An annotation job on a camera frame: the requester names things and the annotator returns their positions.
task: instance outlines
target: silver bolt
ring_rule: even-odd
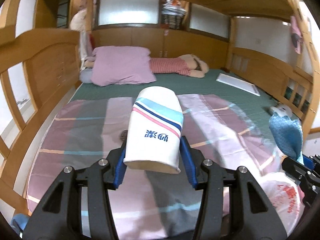
[[[241,173],[246,173],[248,171],[248,169],[244,166],[240,166],[238,169]]]
[[[66,166],[66,167],[64,167],[63,171],[65,173],[70,173],[72,171],[72,167],[71,166]]]
[[[106,166],[107,164],[108,164],[108,160],[106,160],[106,159],[101,159],[101,160],[99,160],[99,165],[100,166]]]
[[[211,166],[211,165],[213,164],[213,161],[210,160],[210,159],[205,159],[205,160],[203,161],[203,164],[204,164],[205,166]]]

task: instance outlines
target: plaid blanket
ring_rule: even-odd
[[[178,96],[185,135],[193,148],[221,166],[245,165],[255,177],[277,171],[275,145],[236,105],[215,95]],[[28,184],[32,212],[61,170],[81,169],[121,146],[135,98],[76,100],[63,107],[47,131]],[[195,228],[202,192],[189,185],[182,160],[177,175],[127,169],[123,184],[109,191],[120,239],[160,239]],[[83,233],[90,235],[87,201],[82,201]]]

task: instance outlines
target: frosted glass window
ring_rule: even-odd
[[[190,29],[229,37],[229,17],[201,5],[192,4]]]
[[[99,25],[157,24],[159,0],[100,0]]]

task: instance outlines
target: pink pillow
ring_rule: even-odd
[[[131,46],[104,46],[93,50],[96,56],[92,83],[100,87],[110,84],[143,84],[156,81],[149,67],[149,49]]]

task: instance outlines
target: green bed sheet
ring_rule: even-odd
[[[224,100],[239,106],[257,125],[265,138],[274,142],[269,129],[270,114],[266,111],[270,106],[276,106],[276,101],[259,89],[260,97],[241,89],[216,81],[222,70],[211,69],[204,78],[192,78],[178,74],[156,74],[157,81],[141,85],[109,85],[98,87],[93,84],[82,84],[72,98],[73,100],[99,100],[113,97],[137,97],[139,92],[147,87],[162,86],[173,90],[176,95],[183,94],[215,94]]]

